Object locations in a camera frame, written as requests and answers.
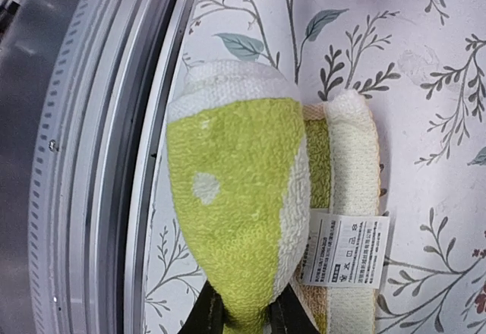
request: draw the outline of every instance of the red flower pattern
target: red flower pattern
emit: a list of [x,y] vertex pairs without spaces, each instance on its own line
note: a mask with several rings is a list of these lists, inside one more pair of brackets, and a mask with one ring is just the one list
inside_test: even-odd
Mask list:
[[486,248],[485,249],[474,249],[472,251],[472,256],[473,257],[481,257],[481,258],[486,258]]
[[484,313],[486,311],[486,285],[483,286],[483,290],[476,297],[474,303],[477,305],[476,312],[478,314]]

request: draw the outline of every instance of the green towel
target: green towel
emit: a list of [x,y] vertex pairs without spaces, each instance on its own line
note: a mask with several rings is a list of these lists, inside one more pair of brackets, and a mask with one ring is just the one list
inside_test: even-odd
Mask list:
[[193,68],[169,105],[167,150],[181,230],[230,316],[224,333],[262,333],[308,238],[297,87],[256,63]]

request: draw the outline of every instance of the folded towel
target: folded towel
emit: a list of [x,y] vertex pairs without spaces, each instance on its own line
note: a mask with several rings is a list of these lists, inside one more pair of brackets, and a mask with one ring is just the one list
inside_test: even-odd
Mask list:
[[228,311],[224,333],[260,334],[308,239],[298,89],[274,68],[216,61],[190,71],[168,120],[175,211]]
[[[354,216],[377,214],[380,177],[377,132],[365,99],[345,91],[304,106],[311,170],[311,207]],[[296,270],[299,277],[300,268]],[[374,332],[374,290],[300,286],[318,329],[327,334]]]

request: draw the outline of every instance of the towel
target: towel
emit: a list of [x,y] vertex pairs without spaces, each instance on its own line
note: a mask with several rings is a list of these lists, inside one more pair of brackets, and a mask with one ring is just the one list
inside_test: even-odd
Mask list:
[[[377,131],[365,98],[344,91],[330,102],[304,106],[311,173],[311,208],[330,213],[378,213]],[[321,333],[374,332],[374,290],[300,285],[303,302]]]
[[299,91],[265,65],[201,65],[169,105],[166,138],[175,211],[227,311],[224,333],[261,334],[308,239]]

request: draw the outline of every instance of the washing machine door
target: washing machine door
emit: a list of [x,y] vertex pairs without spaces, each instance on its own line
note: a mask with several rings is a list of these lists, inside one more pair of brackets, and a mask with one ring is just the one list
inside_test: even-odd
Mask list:
[[22,0],[0,43],[1,334],[141,332],[144,186],[190,10]]

